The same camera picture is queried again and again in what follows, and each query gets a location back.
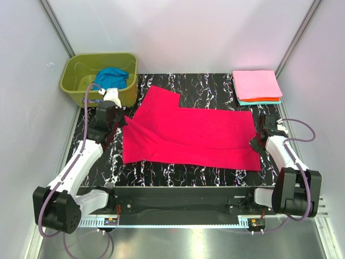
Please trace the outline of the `magenta t shirt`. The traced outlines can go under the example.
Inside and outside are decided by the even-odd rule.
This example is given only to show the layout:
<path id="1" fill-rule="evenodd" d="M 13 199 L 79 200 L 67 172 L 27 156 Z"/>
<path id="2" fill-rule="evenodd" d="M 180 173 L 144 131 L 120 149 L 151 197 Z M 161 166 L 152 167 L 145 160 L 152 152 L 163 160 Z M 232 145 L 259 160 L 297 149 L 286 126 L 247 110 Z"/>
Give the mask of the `magenta t shirt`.
<path id="1" fill-rule="evenodd" d="M 260 171 L 250 146 L 256 135 L 249 111 L 179 106 L 180 95 L 151 86 L 123 128 L 123 162 L 197 165 Z"/>

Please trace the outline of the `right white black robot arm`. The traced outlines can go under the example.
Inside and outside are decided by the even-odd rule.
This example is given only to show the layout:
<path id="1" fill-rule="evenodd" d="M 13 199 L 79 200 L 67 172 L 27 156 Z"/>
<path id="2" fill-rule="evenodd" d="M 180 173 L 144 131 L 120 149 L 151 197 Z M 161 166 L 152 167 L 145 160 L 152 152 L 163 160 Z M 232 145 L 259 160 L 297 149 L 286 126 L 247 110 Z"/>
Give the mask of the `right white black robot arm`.
<path id="1" fill-rule="evenodd" d="M 283 122 L 270 114 L 259 118 L 259 131 L 250 145 L 258 153 L 268 153 L 280 173 L 274 188 L 252 188 L 245 198 L 245 208 L 251 214 L 271 208 L 276 214 L 302 221 L 317 215 L 322 176 L 293 151 L 293 138 L 288 136 Z"/>

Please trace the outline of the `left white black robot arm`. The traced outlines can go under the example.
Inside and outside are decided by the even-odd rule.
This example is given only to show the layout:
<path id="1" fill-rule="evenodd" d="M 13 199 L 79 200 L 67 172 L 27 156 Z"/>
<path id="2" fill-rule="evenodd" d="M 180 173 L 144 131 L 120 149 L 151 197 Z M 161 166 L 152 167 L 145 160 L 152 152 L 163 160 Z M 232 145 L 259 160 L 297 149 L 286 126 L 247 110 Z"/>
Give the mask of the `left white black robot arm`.
<path id="1" fill-rule="evenodd" d="M 110 188 L 95 187 L 82 196 L 77 193 L 89 170 L 113 142 L 116 130 L 126 124 L 123 109 L 112 100 L 103 101 L 95 116 L 85 121 L 84 138 L 70 161 L 47 187 L 33 192 L 34 218 L 42 236 L 46 236 L 43 228 L 71 234 L 83 216 L 116 209 L 115 192 Z"/>

